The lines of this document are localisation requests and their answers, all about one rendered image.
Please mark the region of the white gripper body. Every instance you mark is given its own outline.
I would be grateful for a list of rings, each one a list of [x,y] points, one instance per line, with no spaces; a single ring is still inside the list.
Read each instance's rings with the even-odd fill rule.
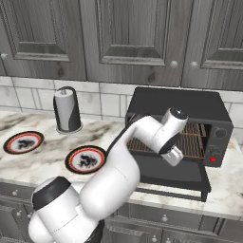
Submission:
[[[183,159],[182,152],[173,146],[172,149],[164,155],[165,160],[172,166],[177,166]]]

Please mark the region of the black toaster oven door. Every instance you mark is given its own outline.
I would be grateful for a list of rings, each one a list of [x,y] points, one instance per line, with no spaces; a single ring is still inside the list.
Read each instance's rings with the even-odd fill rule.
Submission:
[[[170,165],[158,156],[135,155],[135,160],[140,167],[142,183],[211,192],[211,185],[201,160],[184,159],[177,166]]]

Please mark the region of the black toaster oven dial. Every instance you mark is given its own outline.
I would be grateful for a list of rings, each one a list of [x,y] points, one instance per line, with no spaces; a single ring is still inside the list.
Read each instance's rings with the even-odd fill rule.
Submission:
[[[219,139],[224,138],[227,135],[227,131],[224,128],[217,128],[215,130],[215,136]]]

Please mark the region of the black toaster oven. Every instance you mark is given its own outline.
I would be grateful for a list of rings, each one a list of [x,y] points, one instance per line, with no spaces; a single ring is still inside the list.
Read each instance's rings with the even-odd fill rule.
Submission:
[[[218,92],[139,86],[135,88],[125,122],[130,122],[134,114],[150,115],[160,121],[171,107],[186,114],[188,122],[205,126],[206,136],[201,137],[204,158],[201,160],[205,166],[220,167],[234,126]],[[217,138],[217,128],[224,128],[227,135]]]

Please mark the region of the grey wooden base cupboard door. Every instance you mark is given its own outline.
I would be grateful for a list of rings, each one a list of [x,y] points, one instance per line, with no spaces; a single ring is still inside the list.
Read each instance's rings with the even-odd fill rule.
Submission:
[[[103,228],[103,243],[153,243],[152,237],[161,241],[161,229],[142,226],[135,223],[126,223],[106,220]]]
[[[30,242],[28,212],[23,203],[0,199],[0,233],[5,238]]]
[[[170,238],[171,243],[239,243],[223,239],[216,234],[164,229],[162,231],[161,243],[165,243],[167,238]]]

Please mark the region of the grey wooden drawer front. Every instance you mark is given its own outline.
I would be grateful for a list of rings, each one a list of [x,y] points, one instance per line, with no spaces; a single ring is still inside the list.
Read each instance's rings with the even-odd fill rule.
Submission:
[[[18,190],[18,195],[13,196],[12,192]],[[0,182],[0,197],[31,202],[31,195],[34,189],[29,186]]]
[[[117,211],[117,215],[212,233],[219,223],[218,217],[190,214],[130,203],[124,203]],[[167,215],[168,217],[166,222],[161,220],[163,215]]]
[[[243,221],[225,219],[218,235],[226,240],[243,243]]]

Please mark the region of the black red patterned plate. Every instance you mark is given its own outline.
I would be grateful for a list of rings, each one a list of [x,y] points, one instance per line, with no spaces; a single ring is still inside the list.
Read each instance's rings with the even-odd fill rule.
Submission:
[[[3,149],[8,154],[21,155],[38,148],[44,139],[44,135],[40,132],[25,131],[7,139],[3,145]]]
[[[100,170],[106,161],[106,152],[99,146],[80,146],[68,153],[65,168],[74,174],[88,175]]]

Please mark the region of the paper towel roll holder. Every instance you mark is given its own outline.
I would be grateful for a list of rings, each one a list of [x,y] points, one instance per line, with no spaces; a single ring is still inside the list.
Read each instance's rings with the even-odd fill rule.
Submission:
[[[83,128],[76,90],[71,86],[59,88],[53,97],[56,130],[61,134],[73,134]]]

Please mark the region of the grey wooden wall cupboard door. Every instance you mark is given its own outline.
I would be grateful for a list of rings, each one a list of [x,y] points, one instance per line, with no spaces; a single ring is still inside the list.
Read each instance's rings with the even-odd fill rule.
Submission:
[[[80,0],[87,79],[179,86],[193,0]],[[171,68],[172,61],[178,62]]]
[[[84,79],[79,0],[0,0],[0,74]]]
[[[243,0],[193,1],[181,85],[243,91]]]

